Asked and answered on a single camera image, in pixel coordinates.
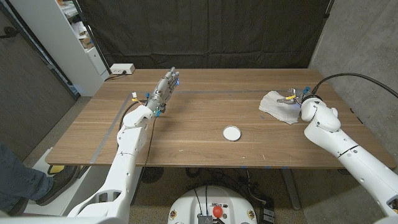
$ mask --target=white power outlet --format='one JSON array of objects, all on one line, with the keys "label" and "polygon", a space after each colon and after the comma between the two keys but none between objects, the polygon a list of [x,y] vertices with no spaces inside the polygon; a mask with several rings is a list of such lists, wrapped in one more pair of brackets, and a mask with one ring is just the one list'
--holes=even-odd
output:
[{"label": "white power outlet", "polygon": [[135,69],[133,63],[114,63],[111,66],[111,72],[114,75],[122,74],[123,71],[126,71],[126,74],[132,74]]}]

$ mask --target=jeans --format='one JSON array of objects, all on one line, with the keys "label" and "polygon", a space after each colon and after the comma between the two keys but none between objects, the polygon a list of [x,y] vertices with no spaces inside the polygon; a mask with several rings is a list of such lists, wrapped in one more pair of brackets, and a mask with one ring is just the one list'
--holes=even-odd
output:
[{"label": "jeans", "polygon": [[50,191],[52,185],[52,177],[25,167],[0,142],[0,210],[8,212],[21,197],[38,200]]}]

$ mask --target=person's leg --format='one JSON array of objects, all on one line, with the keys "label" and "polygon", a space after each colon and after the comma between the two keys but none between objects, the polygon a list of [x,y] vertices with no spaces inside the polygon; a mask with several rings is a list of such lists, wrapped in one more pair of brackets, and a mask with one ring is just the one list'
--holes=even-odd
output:
[{"label": "person's leg", "polygon": [[0,209],[7,212],[20,197],[38,200],[53,185],[53,178],[43,172],[26,168],[19,159],[0,142]]},{"label": "person's leg", "polygon": [[29,199],[23,197],[15,197],[0,192],[0,211],[6,212],[9,216],[20,215],[24,212]]}]

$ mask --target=wooden table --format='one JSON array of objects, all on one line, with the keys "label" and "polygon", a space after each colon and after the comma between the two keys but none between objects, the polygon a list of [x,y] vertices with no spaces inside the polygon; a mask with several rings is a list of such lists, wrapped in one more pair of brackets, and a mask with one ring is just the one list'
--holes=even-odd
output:
[{"label": "wooden table", "polygon": [[[323,77],[309,69],[177,69],[180,86],[167,103],[166,113],[155,121],[147,166],[256,167],[342,169],[326,150],[304,136],[308,123],[288,125],[260,111],[262,97],[271,90],[313,88]],[[119,120],[98,148],[117,113],[133,91],[140,99],[152,93],[167,70],[136,70],[133,75],[104,83],[68,128],[51,153],[49,164],[109,165],[116,153]],[[317,94],[339,112],[342,129],[388,167],[392,156],[361,124],[344,101],[324,83]],[[222,131],[237,126],[241,139],[228,142]],[[148,140],[137,159],[143,166]]]}]

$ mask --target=white cloth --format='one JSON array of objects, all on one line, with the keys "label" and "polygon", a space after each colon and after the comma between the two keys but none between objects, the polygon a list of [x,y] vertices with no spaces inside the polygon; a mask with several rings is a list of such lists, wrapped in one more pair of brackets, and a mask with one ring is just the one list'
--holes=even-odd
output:
[{"label": "white cloth", "polygon": [[276,102],[278,99],[282,98],[284,98],[284,96],[280,95],[278,92],[270,91],[262,98],[259,109],[273,115],[273,117],[279,121],[283,121],[288,124],[297,123],[301,110],[300,105],[287,105],[285,103]]}]

